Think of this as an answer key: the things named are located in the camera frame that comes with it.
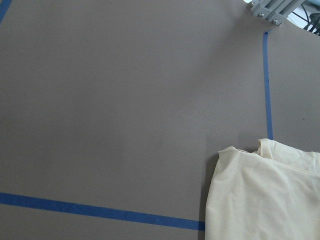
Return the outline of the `aluminium frame post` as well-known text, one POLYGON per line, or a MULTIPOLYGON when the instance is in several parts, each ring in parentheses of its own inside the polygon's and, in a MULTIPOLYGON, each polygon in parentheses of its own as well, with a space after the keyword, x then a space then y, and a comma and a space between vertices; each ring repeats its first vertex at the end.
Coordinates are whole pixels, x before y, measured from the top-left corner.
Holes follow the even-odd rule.
POLYGON ((273 25, 281 25, 304 0, 251 0, 248 5, 253 16, 273 25))

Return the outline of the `beige long-sleeve printed shirt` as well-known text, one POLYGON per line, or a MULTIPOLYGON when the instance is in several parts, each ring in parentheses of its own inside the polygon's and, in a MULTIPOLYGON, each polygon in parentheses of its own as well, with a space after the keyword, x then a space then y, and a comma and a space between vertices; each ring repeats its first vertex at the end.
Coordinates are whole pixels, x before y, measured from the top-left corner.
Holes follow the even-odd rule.
POLYGON ((317 240, 320 155, 270 139, 219 152, 205 210, 207 240, 317 240))

